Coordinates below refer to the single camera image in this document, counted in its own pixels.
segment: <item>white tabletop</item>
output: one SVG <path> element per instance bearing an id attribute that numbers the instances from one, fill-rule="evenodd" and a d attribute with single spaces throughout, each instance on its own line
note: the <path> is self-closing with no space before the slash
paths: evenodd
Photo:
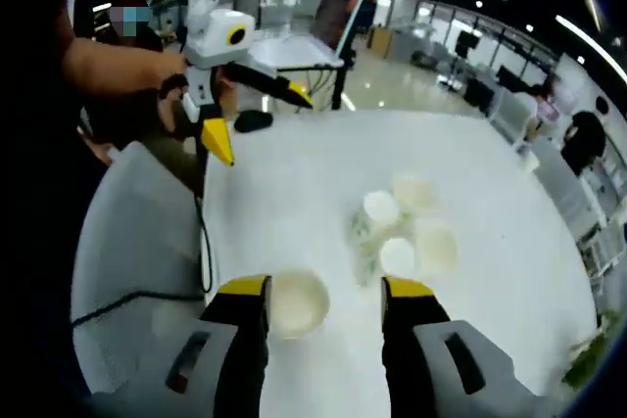
<path id="1" fill-rule="evenodd" d="M 277 70 L 339 69 L 344 64 L 331 48 L 308 33 L 259 39 L 250 53 L 256 61 Z"/>
<path id="2" fill-rule="evenodd" d="M 507 352 L 533 393 L 594 331 L 590 285 L 568 229 L 486 121 L 388 111 L 277 116 L 269 129 L 233 135 L 232 145 L 234 167 L 209 160 L 203 207 L 219 283 L 303 266 L 331 297 L 310 337 L 269 340 L 262 417 L 389 416 L 380 292 L 355 284 L 345 233 L 361 197 L 389 188 L 396 172 L 433 183 L 458 235 L 458 272 L 415 279 L 452 319 Z"/>

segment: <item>paper cup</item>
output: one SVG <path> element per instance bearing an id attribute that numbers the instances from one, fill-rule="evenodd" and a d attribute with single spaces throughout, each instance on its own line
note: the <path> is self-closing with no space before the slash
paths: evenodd
<path id="1" fill-rule="evenodd" d="M 385 191 L 368 193 L 353 217 L 351 230 L 359 242 L 376 239 L 398 223 L 401 212 L 396 201 Z"/>
<path id="2" fill-rule="evenodd" d="M 414 246 L 420 274 L 445 274 L 458 268 L 457 237 L 445 223 L 418 220 Z"/>
<path id="3" fill-rule="evenodd" d="M 394 198 L 403 212 L 432 214 L 440 210 L 440 203 L 431 184 L 421 178 L 397 175 L 393 183 Z"/>
<path id="4" fill-rule="evenodd" d="M 296 340 L 317 328 L 330 307 L 326 286 L 306 270 L 273 275 L 267 296 L 269 331 L 283 340 Z"/>
<path id="5" fill-rule="evenodd" d="M 411 278 L 415 274 L 415 250 L 406 239 L 396 237 L 385 242 L 379 261 L 384 274 L 400 278 Z"/>

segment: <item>green plant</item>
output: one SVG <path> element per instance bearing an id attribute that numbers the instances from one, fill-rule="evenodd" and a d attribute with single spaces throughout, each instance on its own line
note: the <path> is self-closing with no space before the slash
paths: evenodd
<path id="1" fill-rule="evenodd" d="M 616 326 L 620 323 L 620 315 L 614 310 L 602 312 L 602 331 L 596 335 L 577 358 L 563 378 L 563 382 L 575 390 L 581 389 L 594 375 L 599 361 L 607 350 Z"/>

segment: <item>black cable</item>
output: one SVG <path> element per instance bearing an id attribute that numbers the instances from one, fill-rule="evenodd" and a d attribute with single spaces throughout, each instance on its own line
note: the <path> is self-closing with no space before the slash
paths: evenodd
<path id="1" fill-rule="evenodd" d="M 212 287 L 214 286 L 214 271 L 212 270 L 212 254 L 209 250 L 209 233 L 207 230 L 207 226 L 205 225 L 205 218 L 203 217 L 203 210 L 198 203 L 198 199 L 194 197 L 194 206 L 196 206 L 196 213 L 198 214 L 198 220 L 200 222 L 200 226 L 203 229 L 203 236 L 205 238 L 205 245 L 207 246 L 207 266 L 209 267 L 209 288 L 205 290 L 205 286 L 203 286 L 203 293 L 207 294 Z"/>
<path id="2" fill-rule="evenodd" d="M 148 299 L 161 299 L 163 301 L 183 301 L 183 302 L 198 302 L 203 301 L 205 299 L 204 296 L 183 296 L 181 294 L 167 294 L 167 293 L 156 293 L 153 291 L 134 291 L 132 293 L 126 294 L 122 296 L 115 302 L 111 302 L 104 307 L 97 308 L 91 313 L 83 315 L 82 317 L 78 317 L 75 321 L 71 323 L 72 328 L 76 328 L 82 325 L 89 320 L 93 320 L 94 318 L 100 317 L 105 313 L 109 313 L 113 310 L 116 310 L 123 305 L 134 301 L 135 299 L 140 298 L 148 298 Z"/>
<path id="3" fill-rule="evenodd" d="M 318 87 L 318 85 L 320 84 L 320 81 L 322 80 L 322 76 L 324 75 L 324 70 L 320 71 L 320 75 L 317 77 L 317 80 L 315 81 L 315 84 L 313 85 L 313 87 L 310 87 L 310 96 L 312 96 L 312 90 L 316 89 Z"/>
<path id="4" fill-rule="evenodd" d="M 312 91 L 310 92 L 310 97 L 313 96 L 314 93 L 319 92 L 320 89 L 322 87 L 324 87 L 328 83 L 329 79 L 331 78 L 331 75 L 333 75 L 333 71 L 332 70 L 329 71 L 329 73 L 326 75 L 326 77 L 324 78 L 322 83 L 320 83 L 319 86 L 316 89 L 312 89 Z"/>

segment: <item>monitor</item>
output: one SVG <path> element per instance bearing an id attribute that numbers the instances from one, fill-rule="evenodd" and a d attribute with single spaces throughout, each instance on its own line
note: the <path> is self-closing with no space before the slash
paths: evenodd
<path id="1" fill-rule="evenodd" d="M 461 44 L 468 49 L 474 49 L 477 47 L 477 44 L 479 44 L 479 37 L 467 31 L 460 31 L 458 44 Z"/>
<path id="2" fill-rule="evenodd" d="M 321 0 L 310 33 L 339 58 L 363 0 Z"/>

